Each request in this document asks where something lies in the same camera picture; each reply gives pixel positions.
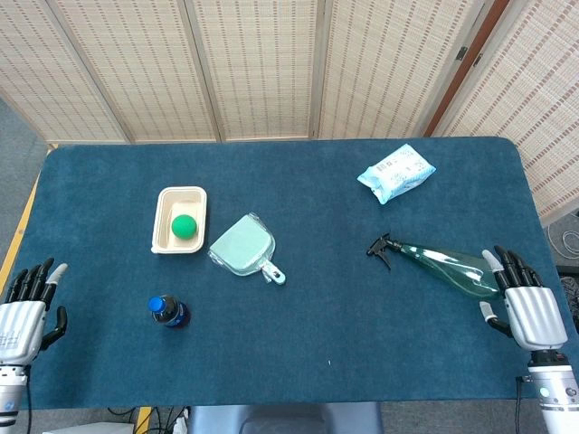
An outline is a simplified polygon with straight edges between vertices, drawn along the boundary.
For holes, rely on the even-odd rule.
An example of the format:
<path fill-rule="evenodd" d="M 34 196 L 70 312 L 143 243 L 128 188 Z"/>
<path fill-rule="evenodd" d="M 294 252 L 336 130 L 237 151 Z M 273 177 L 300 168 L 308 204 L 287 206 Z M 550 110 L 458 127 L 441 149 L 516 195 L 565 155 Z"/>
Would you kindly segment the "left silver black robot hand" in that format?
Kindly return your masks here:
<path fill-rule="evenodd" d="M 27 366 L 37 354 L 47 350 L 67 331 L 66 308 L 56 309 L 54 329 L 44 331 L 46 316 L 68 269 L 66 263 L 54 266 L 54 259 L 22 269 L 10 282 L 1 305 L 1 364 Z"/>

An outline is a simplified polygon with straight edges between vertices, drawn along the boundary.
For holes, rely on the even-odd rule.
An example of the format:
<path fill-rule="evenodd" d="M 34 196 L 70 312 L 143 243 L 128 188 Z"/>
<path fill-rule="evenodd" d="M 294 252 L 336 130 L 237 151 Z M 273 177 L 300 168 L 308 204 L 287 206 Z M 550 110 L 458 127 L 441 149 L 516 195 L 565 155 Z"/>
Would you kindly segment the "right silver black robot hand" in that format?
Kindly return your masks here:
<path fill-rule="evenodd" d="M 494 251 L 484 250 L 481 255 L 493 272 L 508 313 L 504 322 L 490 303 L 481 301 L 485 322 L 529 352 L 562 348 L 568 336 L 552 289 L 544 286 L 538 273 L 512 250 L 497 245 Z"/>

